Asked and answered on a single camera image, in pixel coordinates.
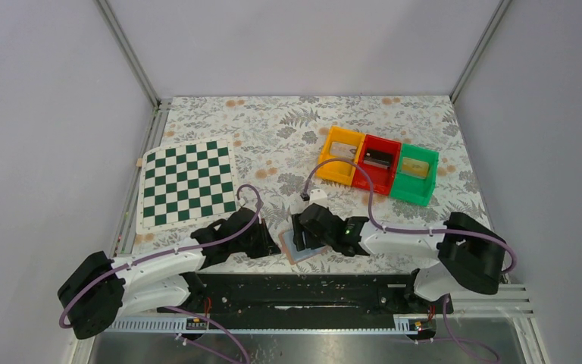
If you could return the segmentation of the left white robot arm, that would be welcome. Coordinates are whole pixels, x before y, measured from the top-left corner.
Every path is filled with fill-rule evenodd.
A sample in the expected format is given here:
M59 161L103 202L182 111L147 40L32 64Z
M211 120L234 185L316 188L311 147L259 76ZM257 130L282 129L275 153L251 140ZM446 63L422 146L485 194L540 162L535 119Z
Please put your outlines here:
M280 252L266 222L241 208L152 253L114 259L92 253L58 290L60 326L84 340L125 315L166 306L200 310L208 293L199 271L236 253L259 259Z

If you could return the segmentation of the tan leather card holder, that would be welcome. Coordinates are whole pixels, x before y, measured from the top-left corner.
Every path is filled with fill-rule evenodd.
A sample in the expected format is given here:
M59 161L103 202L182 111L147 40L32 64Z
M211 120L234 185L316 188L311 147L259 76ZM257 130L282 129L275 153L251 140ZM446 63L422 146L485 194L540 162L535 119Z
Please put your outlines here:
M282 253L287 257L291 265L295 265L299 262L303 262L313 256L318 256L327 251L326 246L322 246L319 249L309 249L297 250L295 244L293 243L293 231L287 230L279 234L280 239L280 249Z

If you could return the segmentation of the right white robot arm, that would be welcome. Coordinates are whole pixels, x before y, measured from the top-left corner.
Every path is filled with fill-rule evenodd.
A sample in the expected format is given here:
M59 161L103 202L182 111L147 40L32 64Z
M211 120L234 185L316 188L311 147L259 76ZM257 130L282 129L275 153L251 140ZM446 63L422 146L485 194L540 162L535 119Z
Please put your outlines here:
M369 217L346 219L311 204L292 216L293 236L303 246L329 246L344 256L388 253L436 260L416 269L408 292L427 302L456 291L494 295L506 249L505 241L465 213L453 212L431 227L383 227Z

